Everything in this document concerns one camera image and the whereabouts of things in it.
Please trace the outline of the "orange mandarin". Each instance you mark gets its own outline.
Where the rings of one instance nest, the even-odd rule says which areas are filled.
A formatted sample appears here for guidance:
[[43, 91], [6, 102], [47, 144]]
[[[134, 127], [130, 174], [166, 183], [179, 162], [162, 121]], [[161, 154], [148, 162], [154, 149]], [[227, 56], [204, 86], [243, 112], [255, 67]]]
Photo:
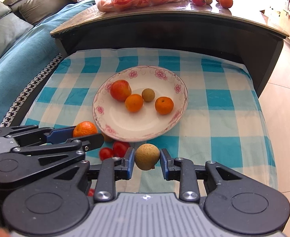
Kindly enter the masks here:
[[76, 125], [73, 130], [73, 137], [81, 137], [92, 134], [97, 134], [98, 130], [94, 123], [90, 121], [83, 121]]

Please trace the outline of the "small red cherry tomato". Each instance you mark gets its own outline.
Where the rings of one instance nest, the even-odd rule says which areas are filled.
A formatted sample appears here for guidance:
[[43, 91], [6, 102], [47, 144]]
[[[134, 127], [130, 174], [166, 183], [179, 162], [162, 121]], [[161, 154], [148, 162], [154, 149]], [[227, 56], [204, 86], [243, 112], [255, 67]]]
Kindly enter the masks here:
[[111, 148], [105, 147], [101, 148], [99, 151], [99, 158], [101, 161], [104, 161], [105, 159], [114, 157], [114, 152]]

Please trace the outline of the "large red cherry tomato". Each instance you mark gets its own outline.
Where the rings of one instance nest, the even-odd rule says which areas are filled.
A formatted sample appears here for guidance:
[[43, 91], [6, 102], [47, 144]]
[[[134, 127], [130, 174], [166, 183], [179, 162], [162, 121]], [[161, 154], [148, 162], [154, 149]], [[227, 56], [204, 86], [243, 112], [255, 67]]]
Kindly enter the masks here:
[[114, 156], [124, 157], [129, 147], [130, 144], [127, 142], [115, 141], [112, 146]]

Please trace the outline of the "large brown longan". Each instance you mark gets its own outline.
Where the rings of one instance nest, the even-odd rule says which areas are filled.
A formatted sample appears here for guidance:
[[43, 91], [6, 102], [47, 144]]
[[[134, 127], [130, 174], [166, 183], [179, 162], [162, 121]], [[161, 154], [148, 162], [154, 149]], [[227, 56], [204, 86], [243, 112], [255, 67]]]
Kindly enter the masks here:
[[160, 150], [150, 143], [140, 145], [135, 152], [135, 163], [143, 171], [152, 170], [160, 158]]

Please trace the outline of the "white floral ceramic plate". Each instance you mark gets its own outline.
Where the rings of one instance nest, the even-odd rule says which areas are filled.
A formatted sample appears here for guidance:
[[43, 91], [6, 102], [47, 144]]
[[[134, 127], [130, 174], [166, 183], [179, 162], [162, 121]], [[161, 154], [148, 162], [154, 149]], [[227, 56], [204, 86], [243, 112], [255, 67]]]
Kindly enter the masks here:
[[109, 137], [140, 142], [172, 129], [188, 103], [187, 87], [176, 73], [158, 66], [136, 66], [114, 74], [100, 86], [92, 114]]

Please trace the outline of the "mandarin in plate centre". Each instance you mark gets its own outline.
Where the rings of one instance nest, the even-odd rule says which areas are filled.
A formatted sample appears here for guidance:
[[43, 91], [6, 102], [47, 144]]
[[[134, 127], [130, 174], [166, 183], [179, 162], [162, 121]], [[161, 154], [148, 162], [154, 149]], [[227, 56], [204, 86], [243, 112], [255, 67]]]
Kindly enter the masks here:
[[125, 100], [125, 107], [131, 113], [138, 112], [143, 106], [143, 98], [141, 95], [132, 94]]

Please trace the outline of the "red apple on plate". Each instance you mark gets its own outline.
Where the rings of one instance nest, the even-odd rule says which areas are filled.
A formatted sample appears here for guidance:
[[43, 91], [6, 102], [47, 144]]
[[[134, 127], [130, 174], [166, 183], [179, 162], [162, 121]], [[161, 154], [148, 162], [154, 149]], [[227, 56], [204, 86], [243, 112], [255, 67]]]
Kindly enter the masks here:
[[124, 102], [131, 94], [131, 87], [126, 80], [117, 80], [111, 84], [110, 95], [115, 100]]

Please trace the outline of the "blue white checkered cloth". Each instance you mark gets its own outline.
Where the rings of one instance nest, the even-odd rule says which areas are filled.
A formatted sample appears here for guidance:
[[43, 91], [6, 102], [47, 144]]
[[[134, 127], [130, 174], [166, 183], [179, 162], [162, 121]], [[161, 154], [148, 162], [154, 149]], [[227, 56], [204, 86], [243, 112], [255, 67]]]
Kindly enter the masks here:
[[98, 88], [117, 72], [145, 65], [177, 74], [189, 92], [179, 123], [149, 143], [172, 157], [200, 165], [217, 161], [278, 186], [271, 141], [246, 67], [211, 56], [147, 48], [78, 51], [58, 65], [22, 124], [62, 128], [92, 121]]

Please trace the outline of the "teal sofa blanket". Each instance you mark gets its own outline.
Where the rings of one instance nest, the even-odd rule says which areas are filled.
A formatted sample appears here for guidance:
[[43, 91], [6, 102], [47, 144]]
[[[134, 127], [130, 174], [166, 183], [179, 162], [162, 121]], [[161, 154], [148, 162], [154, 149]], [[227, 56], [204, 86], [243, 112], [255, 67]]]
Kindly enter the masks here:
[[38, 85], [25, 90], [59, 54], [50, 32], [73, 16], [94, 5], [95, 0], [68, 4], [25, 33], [0, 59], [0, 126], [9, 126], [27, 95]]

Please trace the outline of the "mandarin on plate right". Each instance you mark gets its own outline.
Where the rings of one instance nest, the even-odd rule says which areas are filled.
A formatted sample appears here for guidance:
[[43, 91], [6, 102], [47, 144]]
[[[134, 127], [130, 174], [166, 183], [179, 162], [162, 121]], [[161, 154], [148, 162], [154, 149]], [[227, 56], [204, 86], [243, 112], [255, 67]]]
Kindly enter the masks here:
[[155, 101], [155, 109], [160, 115], [168, 115], [173, 108], [173, 100], [169, 97], [162, 96]]

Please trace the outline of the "small longan on plate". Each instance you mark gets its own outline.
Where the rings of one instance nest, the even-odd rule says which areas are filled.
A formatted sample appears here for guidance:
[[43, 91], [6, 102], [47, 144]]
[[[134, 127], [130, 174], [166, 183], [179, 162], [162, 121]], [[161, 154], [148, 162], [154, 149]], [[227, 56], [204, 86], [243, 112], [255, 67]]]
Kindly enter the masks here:
[[145, 102], [152, 102], [155, 98], [155, 92], [150, 88], [146, 88], [142, 91], [142, 98]]

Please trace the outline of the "grey sofa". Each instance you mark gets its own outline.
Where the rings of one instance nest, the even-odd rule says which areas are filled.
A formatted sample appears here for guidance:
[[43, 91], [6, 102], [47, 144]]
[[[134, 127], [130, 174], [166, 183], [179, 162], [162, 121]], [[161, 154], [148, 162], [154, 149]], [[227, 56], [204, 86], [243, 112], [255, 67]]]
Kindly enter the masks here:
[[0, 1], [0, 59], [28, 31], [71, 0]]

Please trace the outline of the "dark wooden coffee table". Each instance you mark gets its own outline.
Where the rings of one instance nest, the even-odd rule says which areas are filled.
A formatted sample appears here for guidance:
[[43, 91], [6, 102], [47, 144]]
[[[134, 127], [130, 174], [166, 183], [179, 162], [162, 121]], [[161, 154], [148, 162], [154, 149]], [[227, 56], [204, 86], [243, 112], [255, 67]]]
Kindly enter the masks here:
[[242, 63], [260, 95], [288, 33], [261, 12], [190, 1], [122, 12], [96, 6], [51, 31], [63, 56], [86, 49], [155, 48], [189, 51]]

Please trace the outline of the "red tomato on table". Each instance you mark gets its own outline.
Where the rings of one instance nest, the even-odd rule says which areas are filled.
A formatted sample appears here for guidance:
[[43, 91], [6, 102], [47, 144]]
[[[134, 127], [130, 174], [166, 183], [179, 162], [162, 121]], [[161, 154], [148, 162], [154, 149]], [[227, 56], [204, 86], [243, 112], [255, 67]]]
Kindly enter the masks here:
[[206, 5], [206, 0], [192, 0], [193, 4], [196, 6], [202, 7]]

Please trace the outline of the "mandarin on table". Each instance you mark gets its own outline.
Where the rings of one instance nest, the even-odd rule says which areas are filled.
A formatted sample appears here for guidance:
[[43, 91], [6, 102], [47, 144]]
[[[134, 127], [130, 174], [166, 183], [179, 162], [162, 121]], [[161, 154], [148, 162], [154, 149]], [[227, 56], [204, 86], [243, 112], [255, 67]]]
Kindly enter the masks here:
[[229, 9], [233, 6], [233, 0], [219, 0], [221, 7]]

